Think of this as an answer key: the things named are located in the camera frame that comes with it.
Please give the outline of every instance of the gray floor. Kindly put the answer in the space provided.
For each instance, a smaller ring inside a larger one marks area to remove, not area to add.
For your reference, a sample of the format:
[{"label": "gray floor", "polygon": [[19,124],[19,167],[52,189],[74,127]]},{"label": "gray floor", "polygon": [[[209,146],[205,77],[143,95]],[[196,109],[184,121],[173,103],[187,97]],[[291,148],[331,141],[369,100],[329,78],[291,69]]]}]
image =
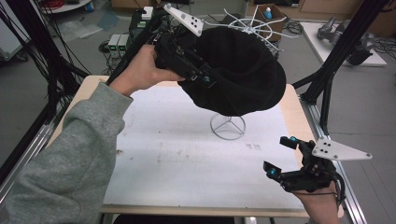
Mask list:
[{"label": "gray floor", "polygon": [[[106,59],[98,46],[112,34],[127,32],[129,21],[114,19],[97,8],[93,13],[83,10],[58,16],[60,22],[80,21],[97,24],[108,17],[107,28],[88,39],[67,42],[71,50],[93,73],[106,69]],[[306,77],[320,67],[320,61],[303,35],[283,38],[279,61],[288,82]],[[368,223],[396,223],[396,61],[381,54],[385,67],[342,66],[332,86],[329,131],[334,141],[371,152],[371,161],[346,161],[349,181]],[[18,144],[36,116],[46,104],[46,82],[33,62],[10,62],[0,67],[0,164]],[[306,87],[297,92],[302,93]],[[276,223],[304,223],[305,219],[277,218]],[[259,218],[259,223],[269,223]]]}]

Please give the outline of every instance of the black pole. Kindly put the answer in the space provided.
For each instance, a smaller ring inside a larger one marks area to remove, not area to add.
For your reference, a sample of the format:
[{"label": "black pole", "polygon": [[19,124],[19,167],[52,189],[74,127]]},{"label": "black pole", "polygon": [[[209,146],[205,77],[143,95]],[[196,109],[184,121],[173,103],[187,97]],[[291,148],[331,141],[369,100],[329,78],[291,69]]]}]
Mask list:
[{"label": "black pole", "polygon": [[308,90],[301,95],[301,99],[307,101],[311,105],[316,104],[318,97],[323,92],[320,127],[326,134],[329,134],[327,124],[332,92],[332,80],[337,70],[353,52],[355,46],[361,40],[361,37],[375,20],[386,2],[387,0],[363,1],[348,27],[341,35],[341,38],[335,44],[329,57],[319,70],[313,75],[292,84],[294,88],[299,88],[312,82]]}]

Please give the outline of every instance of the gray sleeve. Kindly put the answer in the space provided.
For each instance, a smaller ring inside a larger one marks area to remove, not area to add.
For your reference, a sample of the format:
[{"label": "gray sleeve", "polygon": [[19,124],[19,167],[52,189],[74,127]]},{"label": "gray sleeve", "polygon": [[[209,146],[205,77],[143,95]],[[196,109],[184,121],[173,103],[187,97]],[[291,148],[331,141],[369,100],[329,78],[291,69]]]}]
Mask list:
[{"label": "gray sleeve", "polygon": [[19,174],[6,200],[8,223],[95,223],[131,102],[100,83],[77,103],[61,134]]}]

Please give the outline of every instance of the black hat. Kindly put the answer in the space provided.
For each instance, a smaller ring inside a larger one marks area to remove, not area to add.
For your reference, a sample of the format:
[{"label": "black hat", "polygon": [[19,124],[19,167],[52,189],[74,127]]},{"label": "black hat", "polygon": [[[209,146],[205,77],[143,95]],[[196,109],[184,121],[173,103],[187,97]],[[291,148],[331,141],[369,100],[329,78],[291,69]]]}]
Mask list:
[{"label": "black hat", "polygon": [[217,81],[210,88],[178,82],[197,106],[234,117],[269,109],[282,98],[285,72],[257,36],[216,27],[203,31],[195,49]]}]

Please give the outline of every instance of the person's right hand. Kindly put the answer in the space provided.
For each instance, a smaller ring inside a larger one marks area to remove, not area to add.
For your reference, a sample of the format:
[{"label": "person's right hand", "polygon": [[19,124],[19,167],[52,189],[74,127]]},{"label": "person's right hand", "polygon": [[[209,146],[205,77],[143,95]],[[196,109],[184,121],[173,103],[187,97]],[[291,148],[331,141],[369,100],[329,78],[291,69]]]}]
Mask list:
[{"label": "person's right hand", "polygon": [[162,81],[183,81],[171,70],[155,66],[157,53],[152,45],[144,45],[129,63],[128,67],[110,83],[109,87],[130,96],[134,91],[146,90]]},{"label": "person's right hand", "polygon": [[305,211],[318,224],[339,224],[335,185],[318,189],[312,193],[297,190],[293,194],[303,203]]}]

